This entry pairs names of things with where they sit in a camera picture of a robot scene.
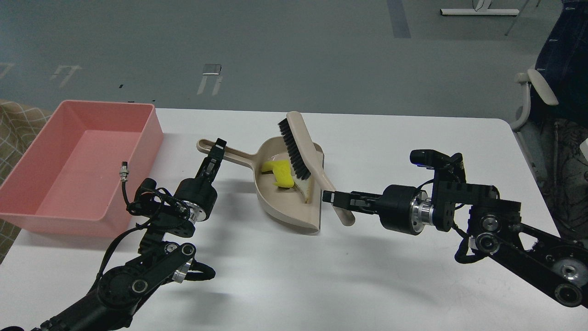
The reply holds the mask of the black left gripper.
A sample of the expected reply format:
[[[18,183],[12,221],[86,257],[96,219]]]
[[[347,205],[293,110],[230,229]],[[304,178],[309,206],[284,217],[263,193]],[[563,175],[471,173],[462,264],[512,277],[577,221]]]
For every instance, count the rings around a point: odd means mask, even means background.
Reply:
[[[191,219],[203,222],[210,218],[218,198],[213,182],[219,172],[225,155],[227,141],[217,138],[214,146],[204,158],[197,172],[197,178],[186,178],[179,183],[174,197],[191,207]]]

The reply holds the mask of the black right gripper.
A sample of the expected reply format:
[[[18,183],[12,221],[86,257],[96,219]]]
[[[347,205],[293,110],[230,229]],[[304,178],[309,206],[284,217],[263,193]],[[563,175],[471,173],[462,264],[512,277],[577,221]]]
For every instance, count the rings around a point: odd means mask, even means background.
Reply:
[[[420,223],[413,224],[413,202],[418,193],[420,191],[416,187],[393,184],[386,187],[382,194],[325,190],[322,192],[322,201],[352,212],[379,214],[380,223],[385,229],[419,235],[424,226]],[[378,199],[379,212],[375,205]]]

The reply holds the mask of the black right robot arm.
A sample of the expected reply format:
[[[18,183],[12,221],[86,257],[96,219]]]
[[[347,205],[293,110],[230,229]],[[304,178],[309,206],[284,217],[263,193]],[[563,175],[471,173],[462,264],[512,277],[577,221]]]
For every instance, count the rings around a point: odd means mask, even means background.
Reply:
[[[324,191],[322,200],[347,211],[376,214],[385,229],[418,235],[426,225],[455,230],[462,241],[454,260],[485,257],[567,307],[587,306],[587,249],[523,224],[521,203],[503,200],[494,186],[466,182],[464,158],[414,149],[411,163],[434,171],[432,193],[390,185],[381,194]]]

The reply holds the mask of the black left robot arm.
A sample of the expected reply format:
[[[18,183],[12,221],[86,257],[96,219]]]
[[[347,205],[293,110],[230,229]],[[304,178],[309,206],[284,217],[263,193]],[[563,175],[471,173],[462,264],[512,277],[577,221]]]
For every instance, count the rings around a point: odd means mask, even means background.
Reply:
[[[212,186],[226,150],[226,141],[216,140],[202,161],[197,175],[182,180],[174,194],[145,178],[128,199],[128,163],[120,166],[120,184],[126,210],[147,218],[118,235],[107,248],[88,293],[60,314],[41,323],[39,331],[113,331],[126,328],[136,312],[162,285],[183,281],[206,281],[215,270],[198,262],[191,243],[165,241],[166,234],[191,238],[195,224],[208,220],[218,193]],[[138,256],[107,270],[107,264],[122,239],[144,231]]]

